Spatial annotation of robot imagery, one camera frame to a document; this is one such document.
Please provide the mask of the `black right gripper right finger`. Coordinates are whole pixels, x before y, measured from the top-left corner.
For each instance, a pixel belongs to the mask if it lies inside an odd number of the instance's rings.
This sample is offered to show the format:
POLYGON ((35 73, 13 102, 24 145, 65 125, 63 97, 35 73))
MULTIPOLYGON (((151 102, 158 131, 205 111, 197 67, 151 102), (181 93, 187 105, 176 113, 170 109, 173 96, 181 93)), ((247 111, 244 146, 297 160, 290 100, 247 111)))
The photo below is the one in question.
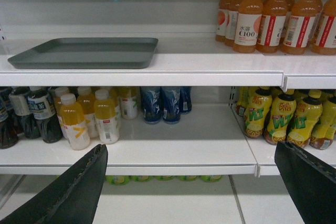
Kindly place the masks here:
POLYGON ((335 223, 335 168, 292 142, 278 142, 275 163, 304 223, 335 223))

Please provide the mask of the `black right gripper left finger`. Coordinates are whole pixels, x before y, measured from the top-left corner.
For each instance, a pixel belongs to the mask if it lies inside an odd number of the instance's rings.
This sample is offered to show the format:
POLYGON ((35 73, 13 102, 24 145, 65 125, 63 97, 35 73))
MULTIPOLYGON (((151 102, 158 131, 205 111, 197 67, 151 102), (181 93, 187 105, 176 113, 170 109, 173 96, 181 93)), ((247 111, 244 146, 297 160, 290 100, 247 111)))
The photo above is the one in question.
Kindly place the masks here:
POLYGON ((93 223, 107 169, 98 144, 1 223, 93 223))

